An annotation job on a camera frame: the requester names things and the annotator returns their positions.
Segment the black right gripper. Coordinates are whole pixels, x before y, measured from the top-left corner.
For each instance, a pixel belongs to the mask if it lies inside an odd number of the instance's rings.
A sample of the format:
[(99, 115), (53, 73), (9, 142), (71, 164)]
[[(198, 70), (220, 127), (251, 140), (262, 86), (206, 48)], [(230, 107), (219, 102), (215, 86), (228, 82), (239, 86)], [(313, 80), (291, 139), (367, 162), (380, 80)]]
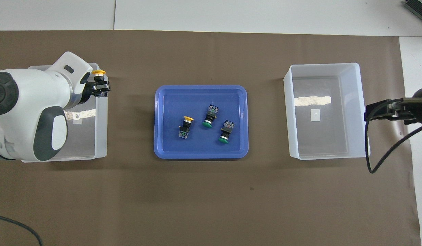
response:
[(408, 113), (403, 119), (405, 125), (415, 123), (422, 124), (422, 88), (420, 90), (417, 90), (417, 92), (414, 93), (411, 98), (386, 99), (373, 104), (366, 105), (364, 112), (364, 120), (401, 120), (398, 117), (394, 117), (394, 115), (396, 115), (396, 110), (392, 108), (392, 105), (396, 103), (399, 103), (401, 111)]

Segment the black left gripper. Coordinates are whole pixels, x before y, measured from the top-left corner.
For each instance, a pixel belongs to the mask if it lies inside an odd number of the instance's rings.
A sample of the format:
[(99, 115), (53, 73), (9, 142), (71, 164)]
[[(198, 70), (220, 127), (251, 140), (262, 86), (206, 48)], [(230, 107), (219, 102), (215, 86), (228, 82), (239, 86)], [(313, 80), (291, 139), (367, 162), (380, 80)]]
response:
[[(97, 84), (95, 84), (94, 81), (88, 82), (89, 77), (90, 72), (86, 72), (80, 81), (80, 84), (84, 85), (84, 89), (82, 91), (79, 105), (86, 103), (91, 96), (97, 97), (99, 95), (99, 89), (97, 89)], [(109, 81), (104, 81), (103, 84), (101, 84), (101, 97), (107, 97), (110, 90), (111, 88)]]

